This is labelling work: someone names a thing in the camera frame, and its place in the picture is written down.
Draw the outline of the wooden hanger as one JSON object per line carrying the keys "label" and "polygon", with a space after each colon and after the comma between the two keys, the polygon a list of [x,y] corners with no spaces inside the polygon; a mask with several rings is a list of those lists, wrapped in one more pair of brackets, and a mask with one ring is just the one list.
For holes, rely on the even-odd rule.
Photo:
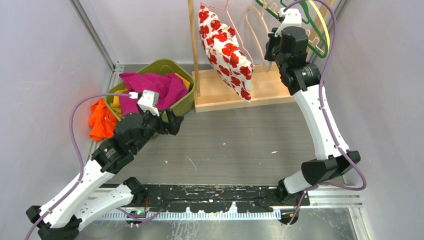
{"label": "wooden hanger", "polygon": [[244,22],[251,33],[257,52],[261,56],[260,65],[262,70],[265,73],[268,73],[271,70],[272,64],[271,62],[264,59],[265,52],[260,41],[264,37],[260,36],[260,34],[268,33],[269,27],[265,20],[266,13],[268,13],[268,10],[270,10],[271,13],[276,14],[278,5],[274,0],[260,0],[258,4],[260,8],[253,5],[249,5],[247,7],[244,15]]}

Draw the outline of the magenta dress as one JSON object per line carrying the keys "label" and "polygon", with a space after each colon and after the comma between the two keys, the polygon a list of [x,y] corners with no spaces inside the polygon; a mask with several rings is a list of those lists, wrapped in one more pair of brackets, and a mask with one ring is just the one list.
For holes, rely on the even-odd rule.
{"label": "magenta dress", "polygon": [[157,92],[159,99],[156,107],[160,111],[171,108],[176,115],[183,115],[194,105],[194,100],[189,95],[190,82],[183,80],[176,73],[161,75],[153,72],[145,74],[124,72],[119,76],[123,81],[124,89],[119,90],[118,93],[142,93],[144,90]]}

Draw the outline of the green plastic hanger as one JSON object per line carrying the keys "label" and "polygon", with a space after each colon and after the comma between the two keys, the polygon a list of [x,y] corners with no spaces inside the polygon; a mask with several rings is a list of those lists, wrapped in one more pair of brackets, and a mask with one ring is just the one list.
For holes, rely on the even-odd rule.
{"label": "green plastic hanger", "polygon": [[[278,20],[278,10],[279,5],[274,0],[256,0],[255,1],[260,7],[261,10],[259,11],[259,19],[262,21],[262,25],[264,27],[264,30],[266,32],[269,31],[269,28],[264,20],[264,15],[268,13],[271,15],[274,19]],[[330,48],[330,37],[329,37],[329,31],[325,27],[325,18],[321,14],[319,8],[312,0],[305,0],[300,3],[301,9],[303,10],[304,18],[302,18],[302,22],[306,25],[310,25],[311,29],[307,29],[306,33],[309,37],[308,39],[308,47],[309,49],[316,54],[319,58],[324,59],[329,54],[329,48]],[[324,33],[319,29],[318,24],[312,19],[310,16],[310,10],[309,7],[312,7],[312,9],[316,13],[316,17],[321,23],[321,26],[324,27]]]}

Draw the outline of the yellow pleated skirt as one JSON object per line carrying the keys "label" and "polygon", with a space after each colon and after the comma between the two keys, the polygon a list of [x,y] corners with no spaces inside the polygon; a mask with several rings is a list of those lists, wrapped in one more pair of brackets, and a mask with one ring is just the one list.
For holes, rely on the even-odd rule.
{"label": "yellow pleated skirt", "polygon": [[111,108],[116,112],[116,114],[119,117],[122,117],[123,115],[129,114],[129,113],[137,113],[138,107],[137,107],[137,100],[131,99],[126,96],[114,96],[113,100],[110,104]]}

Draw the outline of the cream plastic hanger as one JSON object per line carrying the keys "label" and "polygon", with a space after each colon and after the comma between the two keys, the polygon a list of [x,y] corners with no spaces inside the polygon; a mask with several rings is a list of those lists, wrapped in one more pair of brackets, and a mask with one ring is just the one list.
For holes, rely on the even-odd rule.
{"label": "cream plastic hanger", "polygon": [[[280,10],[281,8],[287,7],[287,5],[290,4],[292,1],[291,0],[275,0],[275,2],[278,4],[279,10]],[[321,4],[319,2],[317,3],[314,0],[313,0],[313,2],[317,5],[320,13],[323,15],[323,17],[325,19],[325,25],[324,25],[324,27],[328,29],[328,20],[329,20],[329,17],[331,16],[330,11],[323,4]],[[299,7],[301,9],[302,18],[305,18],[304,12],[303,12],[303,10],[302,10],[302,8],[301,8],[300,5],[299,5]],[[324,27],[321,25],[321,23],[317,19],[317,15],[316,15],[315,11],[313,10],[313,8],[311,6],[309,6],[309,12],[310,12],[310,16],[312,17],[312,20],[317,23],[317,25],[318,25],[319,29],[321,30],[321,32],[324,33]],[[310,25],[304,24],[304,26],[308,30],[311,29],[311,26]],[[329,50],[330,50],[330,47],[331,47],[331,38],[330,38],[330,31],[329,31],[329,29],[328,29],[328,33],[329,33]]]}

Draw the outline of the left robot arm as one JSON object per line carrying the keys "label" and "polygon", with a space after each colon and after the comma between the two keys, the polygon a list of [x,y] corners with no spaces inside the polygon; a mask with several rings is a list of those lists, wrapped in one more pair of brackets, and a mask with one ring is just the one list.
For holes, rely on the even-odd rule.
{"label": "left robot arm", "polygon": [[178,134],[184,117],[175,115],[171,108],[165,113],[167,120],[149,110],[124,115],[114,136],[99,145],[72,182],[44,205],[28,208],[26,215],[33,224],[30,230],[38,229],[42,240],[74,240],[87,225],[107,212],[145,203],[147,189],[135,177],[89,203],[86,200],[132,162],[155,134]]}

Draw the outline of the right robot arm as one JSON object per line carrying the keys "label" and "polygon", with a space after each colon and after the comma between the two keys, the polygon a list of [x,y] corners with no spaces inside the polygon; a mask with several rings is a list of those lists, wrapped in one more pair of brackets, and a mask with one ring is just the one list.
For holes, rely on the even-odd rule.
{"label": "right robot arm", "polygon": [[291,205],[300,192],[317,184],[341,177],[357,164],[360,154],[350,150],[341,136],[328,108],[325,88],[320,85],[319,68],[307,61],[308,36],[304,28],[274,27],[268,33],[265,60],[274,62],[281,82],[300,108],[314,146],[315,158],[303,162],[295,174],[281,179],[276,197],[283,205]]}

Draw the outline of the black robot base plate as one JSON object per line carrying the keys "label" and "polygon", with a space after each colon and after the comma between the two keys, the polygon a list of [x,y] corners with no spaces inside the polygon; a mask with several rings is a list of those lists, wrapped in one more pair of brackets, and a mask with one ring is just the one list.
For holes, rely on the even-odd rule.
{"label": "black robot base plate", "polygon": [[301,192],[282,193],[273,185],[195,185],[145,184],[140,197],[130,207],[163,209],[171,213],[226,213],[235,206],[237,213],[268,213],[278,207],[293,207]]}

